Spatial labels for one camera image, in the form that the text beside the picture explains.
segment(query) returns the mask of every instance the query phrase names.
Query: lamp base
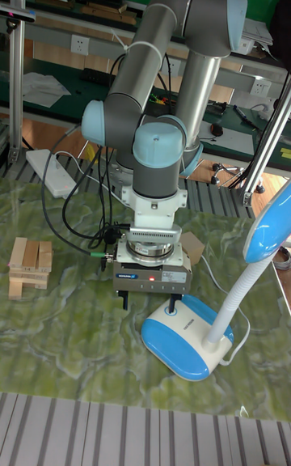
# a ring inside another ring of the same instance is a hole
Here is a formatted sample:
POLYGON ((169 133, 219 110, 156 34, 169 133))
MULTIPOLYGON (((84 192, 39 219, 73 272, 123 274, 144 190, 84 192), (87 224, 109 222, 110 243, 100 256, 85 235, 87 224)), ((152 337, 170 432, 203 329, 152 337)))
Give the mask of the lamp base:
POLYGON ((190 381, 207 378, 230 350, 234 335, 228 326, 220 341, 206 340, 217 313, 192 295, 184 295, 169 312, 166 301, 142 325, 145 347, 176 375, 190 381))

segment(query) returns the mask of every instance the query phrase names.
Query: electrical outlet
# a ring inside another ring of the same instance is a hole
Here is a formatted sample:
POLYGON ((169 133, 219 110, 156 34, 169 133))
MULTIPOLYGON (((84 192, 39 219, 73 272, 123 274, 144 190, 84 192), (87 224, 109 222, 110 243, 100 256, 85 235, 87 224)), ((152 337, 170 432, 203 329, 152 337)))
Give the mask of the electrical outlet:
POLYGON ((90 38, 86 38, 85 36, 72 35, 71 53, 83 54, 84 56, 88 56, 89 41, 90 41, 90 38))
POLYGON ((271 82, 267 79, 255 78, 250 94, 257 95, 258 97, 267 97, 270 86, 271 82))
MULTIPOLYGON (((176 58, 169 58, 169 62, 170 62, 170 68, 171 68, 171 76, 172 78, 176 78, 179 73, 179 67, 181 65, 181 61, 176 60, 176 58)), ((166 58, 163 59, 161 73, 165 74, 166 76, 169 74, 169 67, 168 67, 166 58)))

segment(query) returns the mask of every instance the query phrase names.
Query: black cable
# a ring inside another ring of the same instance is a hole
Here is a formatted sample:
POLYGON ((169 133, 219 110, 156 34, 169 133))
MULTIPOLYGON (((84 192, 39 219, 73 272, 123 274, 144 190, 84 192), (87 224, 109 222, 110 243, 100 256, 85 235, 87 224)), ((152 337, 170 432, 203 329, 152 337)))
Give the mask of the black cable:
POLYGON ((22 140, 23 140, 23 144, 25 144, 25 146, 26 146, 29 150, 34 151, 34 148, 32 148, 32 146, 29 144, 29 142, 27 142, 27 141, 25 140, 24 137, 22 137, 22 140))
POLYGON ((52 225, 50 219, 49 219, 49 216, 48 216, 48 212, 46 210, 46 206, 45 206, 45 197, 44 197, 44 183, 45 183, 45 177, 46 177, 46 174, 47 174, 47 171, 48 171, 48 167, 49 167, 49 161, 50 159, 52 158, 52 155, 53 155, 53 152, 55 151, 55 149, 57 148, 57 146, 61 143, 61 141, 63 141, 68 135, 70 135, 71 133, 73 133, 73 131, 76 130, 76 128, 78 128, 80 125, 78 126, 74 126, 73 129, 69 130, 68 132, 65 132, 60 138, 59 140, 56 142, 56 144, 53 145, 53 148, 51 149, 51 151, 49 152, 49 156, 48 156, 48 160, 46 161, 46 164, 44 166, 44 175, 43 175, 43 179, 41 181, 41 201, 42 201, 42 206, 43 206, 43 211, 44 211, 44 217, 45 217, 45 220, 49 226, 49 228, 51 229, 51 231, 53 232, 53 234, 55 234, 57 236, 57 238, 61 239, 61 241, 64 241, 64 243, 67 243, 70 247, 74 248, 75 250, 79 250, 80 252, 82 252, 83 254, 86 254, 87 256, 90 256, 91 253, 88 252, 87 250, 84 250, 83 248, 80 248, 80 247, 77 247, 77 245, 74 245, 72 244, 70 241, 68 241, 67 239, 63 238, 57 231, 56 229, 54 228, 54 226, 52 225))
POLYGON ((125 57, 125 54, 120 54, 120 56, 114 61, 113 65, 112 65, 112 68, 110 69, 110 73, 109 73, 109 88, 111 87, 112 85, 112 73, 113 73, 113 70, 115 69, 117 63, 119 60, 123 59, 125 57))
POLYGON ((120 59, 120 62, 119 62, 119 64, 118 64, 118 70, 120 70, 120 67, 121 67, 121 65, 122 65, 122 61, 123 61, 124 58, 125 58, 125 54, 124 54, 123 56, 124 56, 124 57, 120 59))
POLYGON ((169 74, 169 101, 170 101, 170 108, 169 111, 172 113, 172 105, 171 105, 171 63, 169 60, 169 57, 167 53, 165 54, 165 58, 167 60, 167 65, 168 65, 168 74, 169 74))
MULTIPOLYGON (((283 83, 282 90, 281 90, 281 92, 280 92, 280 96, 279 96, 279 99, 278 99, 278 103, 280 103, 280 100, 281 100, 281 97, 282 97, 282 95, 283 95, 283 93, 284 93, 284 90, 285 90, 285 88, 286 88, 286 85, 287 85, 287 81, 288 81, 288 77, 289 77, 289 76, 290 76, 290 71, 289 71, 289 72, 287 73, 287 75, 286 75, 285 81, 284 81, 284 83, 283 83)), ((253 165, 253 163, 254 163, 254 160, 255 160, 255 157, 256 157, 256 155, 258 154, 259 147, 260 147, 261 143, 263 142, 263 139, 264 139, 264 136, 265 136, 265 134, 266 134, 267 128, 268 128, 270 122, 272 121, 272 119, 273 119, 273 117, 274 117, 274 115, 275 115, 275 112, 276 112, 276 109, 273 111, 273 113, 272 113, 272 115, 271 115, 271 117, 270 117, 268 123, 267 123, 266 126, 264 127, 263 132, 261 133, 261 136, 260 136, 260 138, 259 138, 259 143, 258 143, 258 145, 257 145, 257 147, 256 147, 255 153, 254 153, 254 155, 253 155, 251 161, 250 161, 249 164, 247 165, 247 167, 246 167, 246 169, 244 170, 244 172, 242 173, 242 175, 240 175, 236 180, 234 180, 234 182, 232 182, 232 184, 229 185, 228 189, 234 189, 238 184, 240 184, 241 182, 243 182, 243 181, 249 176, 249 174, 250 174, 250 172, 251 172, 251 167, 252 167, 252 165, 253 165)))
POLYGON ((170 97, 170 93, 167 89, 167 85, 165 84, 164 80, 162 79, 162 76, 160 73, 158 73, 158 79, 160 80, 163 88, 165 89, 166 93, 167 93, 167 98, 168 98, 168 101, 169 101, 169 105, 170 105, 170 112, 171 112, 171 97, 170 97))
POLYGON ((108 148, 106 148, 106 178, 107 178, 107 181, 108 181, 109 225, 112 225, 112 192, 111 192, 110 178, 109 178, 110 159, 108 158, 108 148))
POLYGON ((69 195, 67 196, 67 198, 65 199, 65 202, 64 202, 64 205, 63 205, 63 208, 62 208, 62 211, 61 211, 61 216, 62 216, 62 221, 63 223, 65 224, 66 228, 72 232, 72 234, 78 236, 79 238, 84 238, 84 239, 92 239, 92 237, 94 236, 91 236, 91 235, 84 235, 84 234, 81 234, 80 232, 77 232, 75 229, 72 228, 72 226, 68 223, 67 219, 66 219, 66 216, 65 216, 65 212, 66 212, 66 209, 67 209, 67 206, 69 204, 69 201, 71 199, 71 197, 74 195, 75 191, 77 191, 78 187, 81 185, 81 183, 85 180, 88 172, 90 171, 91 167, 93 166, 95 160, 101 155, 101 150, 102 150, 102 147, 100 147, 98 149, 98 151, 96 151, 95 153, 95 156, 94 158, 91 160, 89 166, 87 167, 87 169, 84 171, 84 173, 82 174, 82 176, 80 177, 80 179, 78 180, 77 184, 73 187, 73 189, 70 191, 69 195))
POLYGON ((99 221, 98 231, 93 236, 92 235, 82 234, 80 232, 77 232, 75 229, 73 229, 72 226, 69 224, 68 220, 66 219, 66 208, 67 208, 67 206, 69 204, 69 201, 72 198, 72 196, 74 195, 74 191, 79 187, 79 185, 82 183, 85 176, 87 175, 88 168, 85 170, 84 175, 82 175, 82 177, 79 179, 79 181, 76 184, 74 190, 72 190, 71 193, 69 194, 69 196, 66 198, 65 204, 64 204, 63 209, 62 209, 62 220, 63 220, 65 226, 67 227, 67 229, 70 232, 72 232, 72 234, 75 234, 79 238, 89 239, 90 242, 88 244, 88 248, 90 248, 90 249, 97 248, 102 243, 102 241, 104 239, 104 236, 105 236, 106 230, 113 227, 113 225, 112 225, 112 192, 111 192, 111 189, 108 190, 109 205, 110 205, 109 213, 110 214, 109 214, 109 222, 106 222, 106 211, 105 211, 105 203, 104 203, 104 196, 103 196, 103 182, 104 182, 105 175, 107 175, 108 184, 109 184, 109 188, 110 188, 108 164, 110 163, 110 160, 112 158, 114 150, 112 150, 112 152, 110 154, 110 157, 108 158, 108 148, 107 148, 107 152, 106 152, 106 170, 105 170, 104 175, 102 176, 102 174, 101 174, 101 158, 100 158, 102 149, 103 148, 100 147, 99 151, 97 152, 97 155, 99 156, 99 161, 98 161, 99 190, 98 190, 98 193, 99 193, 99 198, 100 198, 101 205, 102 205, 102 217, 101 217, 101 219, 99 221))

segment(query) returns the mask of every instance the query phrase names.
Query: green marble table surface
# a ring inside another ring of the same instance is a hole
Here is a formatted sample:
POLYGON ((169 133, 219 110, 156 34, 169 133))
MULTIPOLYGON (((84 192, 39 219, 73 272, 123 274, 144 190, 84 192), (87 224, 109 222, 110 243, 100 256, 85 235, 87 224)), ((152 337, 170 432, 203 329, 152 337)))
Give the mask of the green marble table surface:
MULTIPOLYGON (((53 225, 70 241, 61 222, 63 200, 46 193, 53 225)), ((129 221, 132 212, 118 201, 114 219, 129 221)), ((71 201, 73 227, 93 234, 99 224, 99 199, 91 193, 71 201)), ((205 245, 204 255, 225 290, 246 266, 242 249, 252 224, 179 210, 175 221, 205 245)), ((0 180, 0 390, 194 413, 231 414, 291 421, 291 320, 270 265, 242 302, 251 334, 228 367, 190 383, 175 376, 142 344, 143 320, 165 295, 131 293, 129 310, 112 289, 112 266, 104 273, 99 260, 61 242, 42 212, 40 186, 0 180), (8 267, 16 236, 52 240, 53 271, 47 290, 23 290, 8 300, 8 267)), ((213 284, 205 263, 193 267, 191 293, 218 310, 224 294, 213 284)), ((246 322, 232 322, 235 344, 246 322)))

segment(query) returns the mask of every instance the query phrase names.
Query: blue and white lamp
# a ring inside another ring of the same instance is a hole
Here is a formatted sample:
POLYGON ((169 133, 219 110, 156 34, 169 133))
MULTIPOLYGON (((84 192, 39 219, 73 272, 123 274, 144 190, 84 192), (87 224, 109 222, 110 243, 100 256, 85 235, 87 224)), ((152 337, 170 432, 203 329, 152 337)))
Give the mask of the blue and white lamp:
POLYGON ((181 378, 207 378, 230 350, 229 326, 239 304, 291 233, 291 180, 255 220, 243 249, 248 266, 231 288, 218 314, 185 295, 169 313, 166 301, 141 328, 145 346, 181 378))

